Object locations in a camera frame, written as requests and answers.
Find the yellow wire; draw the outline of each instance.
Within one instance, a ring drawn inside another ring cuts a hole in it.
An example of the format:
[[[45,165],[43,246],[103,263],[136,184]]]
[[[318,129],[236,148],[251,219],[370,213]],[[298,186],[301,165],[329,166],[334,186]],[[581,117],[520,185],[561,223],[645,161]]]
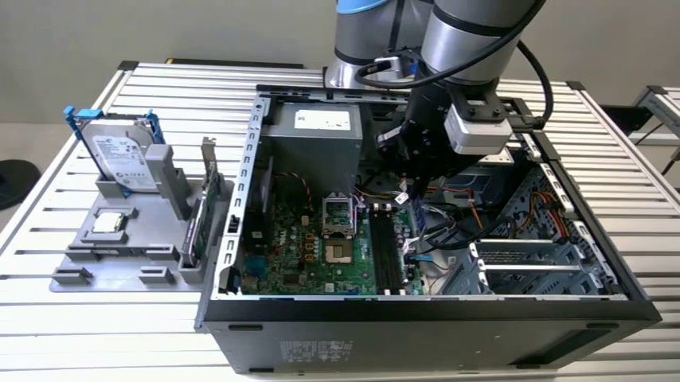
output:
[[[476,203],[473,201],[470,201],[470,207],[472,207],[472,214],[476,216],[477,225],[480,226],[480,229],[485,229],[485,226],[481,223],[480,215],[477,214]]]

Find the aluminum extrusion table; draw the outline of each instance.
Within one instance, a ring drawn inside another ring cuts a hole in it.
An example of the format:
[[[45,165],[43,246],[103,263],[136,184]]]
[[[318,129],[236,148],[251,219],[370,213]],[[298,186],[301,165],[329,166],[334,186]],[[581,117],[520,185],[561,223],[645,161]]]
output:
[[[128,114],[152,108],[174,145],[175,165],[187,174],[204,171],[203,136],[216,138],[220,170],[235,177],[257,84],[321,86],[322,74],[139,64],[116,72],[92,107]],[[680,196],[588,92],[569,85],[553,83],[556,108],[545,131],[664,321],[558,371],[289,380],[680,380]],[[537,82],[504,80],[498,93],[524,98],[532,111],[542,112]],[[71,138],[0,234],[0,370],[12,371],[0,379],[247,380],[230,369],[212,337],[194,333],[198,293],[49,292],[52,270],[96,197],[95,178],[92,160]]]

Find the wire bundle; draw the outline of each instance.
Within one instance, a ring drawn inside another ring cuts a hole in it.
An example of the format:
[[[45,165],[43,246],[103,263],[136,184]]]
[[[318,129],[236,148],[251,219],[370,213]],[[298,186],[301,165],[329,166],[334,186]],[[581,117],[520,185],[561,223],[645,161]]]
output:
[[[305,187],[305,192],[307,193],[309,210],[314,211],[314,208],[311,205],[311,191],[309,190],[307,181],[297,173],[278,173],[277,177],[294,177],[295,179],[298,179],[302,182],[302,186]]]
[[[541,191],[532,192],[532,199],[529,201],[529,213],[526,214],[526,218],[524,219],[520,228],[517,229],[517,232],[520,232],[522,229],[526,228],[529,223],[532,223],[533,219],[533,212],[536,211],[536,199],[541,199],[541,202],[544,204],[548,203],[548,201],[557,202],[557,198],[550,193],[545,193]],[[548,209],[548,215],[550,216],[550,219],[554,223],[554,228],[558,230],[560,237],[568,237],[568,228],[566,223],[564,223],[562,218],[557,214],[557,211],[554,209]]]

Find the black cable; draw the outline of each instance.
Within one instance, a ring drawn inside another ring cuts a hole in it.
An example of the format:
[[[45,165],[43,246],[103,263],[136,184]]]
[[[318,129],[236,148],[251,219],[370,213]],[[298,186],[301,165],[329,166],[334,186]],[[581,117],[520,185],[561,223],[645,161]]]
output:
[[[369,184],[373,182],[373,180],[377,178],[378,175],[381,175],[386,171],[386,165],[383,165],[377,171],[373,172],[371,175],[369,175],[369,178],[361,183],[361,187],[367,187]]]
[[[418,253],[418,255],[424,255],[432,251],[434,251],[436,249],[442,249],[445,251],[453,251],[456,249],[462,249],[465,247],[468,247],[470,245],[470,243],[473,243],[474,241],[477,241],[478,239],[484,239],[494,230],[496,228],[498,228],[498,226],[501,224],[510,224],[512,225],[512,228],[510,228],[510,232],[516,231],[517,230],[517,222],[514,221],[514,219],[512,219],[509,216],[504,216],[504,217],[500,217],[498,219],[496,219],[488,226],[485,229],[482,229],[481,231],[478,231],[472,237],[469,237],[468,239],[465,240],[461,240],[460,242],[456,242],[456,243],[452,243],[452,244],[437,244],[437,245],[433,245],[433,247]]]
[[[675,164],[676,164],[676,161],[669,161],[667,166],[663,168],[661,175],[665,175],[668,173],[668,171],[671,171],[672,165],[675,165]]]
[[[532,66],[533,71],[538,76],[538,80],[541,81],[542,94],[545,95],[545,110],[542,111],[542,125],[545,125],[545,122],[548,122],[548,120],[550,119],[554,110],[553,86],[550,85],[550,79],[548,78],[548,74],[545,73],[545,69],[542,68],[541,62],[533,55],[532,50],[529,50],[522,40],[517,42],[517,48],[520,49],[521,54],[526,58],[526,61],[529,61],[529,65]]]
[[[652,133],[653,133],[655,131],[657,131],[657,130],[661,128],[661,126],[663,126],[663,123],[659,123],[659,124],[657,124],[657,126],[656,126],[653,129],[651,129],[651,130],[647,132],[647,134],[644,134],[644,135],[641,136],[641,138],[640,138],[640,139],[637,139],[636,146],[637,146],[637,145],[640,145],[640,142],[641,142],[641,141],[644,141],[644,140],[647,139],[647,137],[648,137],[649,135],[652,135]]]
[[[385,70],[389,67],[389,64],[386,61],[381,61],[377,63],[371,63],[366,66],[362,66],[359,70],[357,71],[354,75],[354,79],[359,84],[363,84],[366,86],[373,86],[374,88],[383,88],[383,89],[413,89],[418,88],[421,86],[433,84],[434,82],[445,79],[446,77],[450,77],[453,74],[462,72],[468,68],[470,68],[473,65],[480,63],[484,59],[486,59],[492,54],[498,52],[498,50],[502,49],[504,46],[506,46],[510,41],[514,40],[514,38],[520,35],[524,28],[529,25],[529,22],[532,22],[533,18],[536,17],[538,10],[541,10],[542,5],[545,4],[545,0],[537,0],[533,3],[532,8],[521,18],[520,22],[516,24],[516,26],[512,28],[512,31],[501,37],[498,40],[496,40],[492,44],[489,44],[484,49],[477,53],[477,55],[464,64],[456,65],[453,68],[445,69],[441,72],[434,73],[432,76],[424,77],[420,80],[409,81],[409,82],[386,82],[386,81],[375,81],[369,80],[366,78],[366,75],[379,72]]]

